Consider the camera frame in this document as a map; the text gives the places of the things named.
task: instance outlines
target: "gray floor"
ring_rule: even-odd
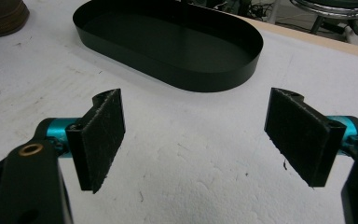
[[[308,32],[315,22],[316,16],[296,7],[280,6],[277,15],[277,25]],[[330,31],[320,29],[317,35],[338,41],[346,42],[344,35],[332,34]]]

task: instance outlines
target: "oval black tray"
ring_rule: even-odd
[[[263,38],[246,21],[173,0],[122,2],[77,9],[87,47],[188,91],[229,90],[255,71]]]

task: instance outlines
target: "black tray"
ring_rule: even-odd
[[[87,47],[188,91],[239,86],[263,48],[246,21],[173,0],[93,0],[74,23]]]

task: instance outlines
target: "white table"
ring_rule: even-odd
[[[84,2],[25,1],[25,27],[0,37],[0,160],[42,119],[82,117],[93,95],[121,88],[127,132],[101,190],[81,191],[60,159],[75,223],[344,223],[351,159],[309,188],[264,123],[271,87],[358,117],[358,47],[251,21],[265,41],[255,74],[230,91],[182,91],[86,48],[72,22]]]

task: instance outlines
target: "white tabletop surface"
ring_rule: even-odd
[[[358,56],[259,29],[254,75],[217,93],[183,91],[80,41],[85,1],[25,1],[24,28],[0,37],[0,160],[45,118],[82,117],[95,94],[121,88],[127,132],[99,192],[80,190],[60,159],[75,223],[344,223],[352,161],[337,157],[309,188],[264,132],[271,87],[325,115],[358,117]]]

